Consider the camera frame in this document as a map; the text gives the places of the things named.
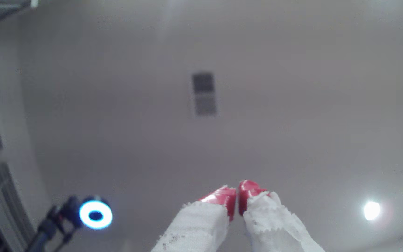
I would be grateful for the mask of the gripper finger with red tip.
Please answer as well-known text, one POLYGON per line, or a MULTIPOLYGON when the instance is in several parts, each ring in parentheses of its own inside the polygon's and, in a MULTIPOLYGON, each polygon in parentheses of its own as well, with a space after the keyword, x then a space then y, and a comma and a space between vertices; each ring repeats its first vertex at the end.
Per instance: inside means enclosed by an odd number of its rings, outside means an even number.
POLYGON ((183 205, 152 252, 216 252, 233 220, 236 189, 222 186, 183 205))
POLYGON ((324 252, 276 192, 243 180, 238 187, 238 200, 253 252, 324 252))

